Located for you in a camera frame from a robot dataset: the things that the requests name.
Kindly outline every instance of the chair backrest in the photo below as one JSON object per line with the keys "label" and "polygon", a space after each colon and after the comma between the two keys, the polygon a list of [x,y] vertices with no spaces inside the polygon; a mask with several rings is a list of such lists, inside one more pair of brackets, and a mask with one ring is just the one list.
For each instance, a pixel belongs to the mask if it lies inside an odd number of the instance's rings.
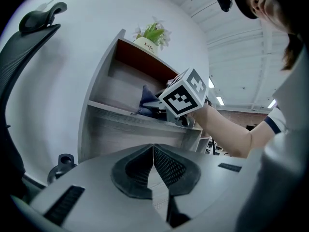
{"label": "chair backrest", "polygon": [[16,32],[0,52],[0,149],[4,157],[5,184],[10,194],[21,197],[23,161],[12,142],[5,119],[5,109],[11,91],[35,53],[56,33],[60,24],[52,25],[54,14],[67,9],[65,3],[55,4],[48,12],[32,11],[24,16]]}

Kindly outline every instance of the ceiling light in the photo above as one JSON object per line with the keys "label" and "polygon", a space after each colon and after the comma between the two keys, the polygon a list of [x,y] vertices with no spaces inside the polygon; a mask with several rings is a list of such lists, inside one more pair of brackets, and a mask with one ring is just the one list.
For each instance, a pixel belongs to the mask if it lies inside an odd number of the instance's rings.
{"label": "ceiling light", "polygon": [[223,102],[222,98],[220,96],[217,96],[217,99],[218,99],[220,105],[224,106],[224,102]]}
{"label": "ceiling light", "polygon": [[276,100],[273,100],[273,101],[271,102],[271,104],[268,106],[268,108],[272,108],[272,107],[274,106],[274,104],[276,104]]}
{"label": "ceiling light", "polygon": [[212,83],[210,78],[208,78],[208,86],[209,88],[214,88],[214,84]]}

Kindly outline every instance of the ceiling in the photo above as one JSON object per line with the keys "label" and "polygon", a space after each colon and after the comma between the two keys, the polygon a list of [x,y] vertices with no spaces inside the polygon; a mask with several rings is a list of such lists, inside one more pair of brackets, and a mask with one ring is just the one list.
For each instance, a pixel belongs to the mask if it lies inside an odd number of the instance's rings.
{"label": "ceiling", "polygon": [[[280,72],[287,34],[272,30],[259,19],[243,16],[233,4],[221,10],[217,0],[170,0],[205,32],[210,76],[215,88],[209,98],[217,109],[269,113],[272,94],[287,77]],[[225,106],[220,106],[221,96]]]}

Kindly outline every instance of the black sleeve trim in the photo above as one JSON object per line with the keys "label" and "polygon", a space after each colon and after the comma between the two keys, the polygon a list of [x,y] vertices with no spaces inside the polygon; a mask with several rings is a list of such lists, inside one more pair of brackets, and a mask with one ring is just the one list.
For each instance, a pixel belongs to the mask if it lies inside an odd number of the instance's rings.
{"label": "black sleeve trim", "polygon": [[264,121],[270,126],[270,128],[274,131],[275,134],[278,134],[278,133],[281,132],[279,127],[276,125],[276,123],[270,117],[267,116],[264,119]]}

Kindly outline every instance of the blue cloth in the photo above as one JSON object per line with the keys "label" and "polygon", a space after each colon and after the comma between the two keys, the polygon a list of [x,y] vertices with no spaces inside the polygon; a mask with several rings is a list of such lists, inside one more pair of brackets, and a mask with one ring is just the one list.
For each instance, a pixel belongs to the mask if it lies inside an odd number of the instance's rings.
{"label": "blue cloth", "polygon": [[140,100],[140,107],[137,111],[137,114],[148,116],[148,117],[155,117],[155,113],[152,109],[149,109],[147,107],[144,107],[144,103],[148,102],[157,102],[159,99],[150,91],[147,84],[143,86],[143,93],[141,95]]}

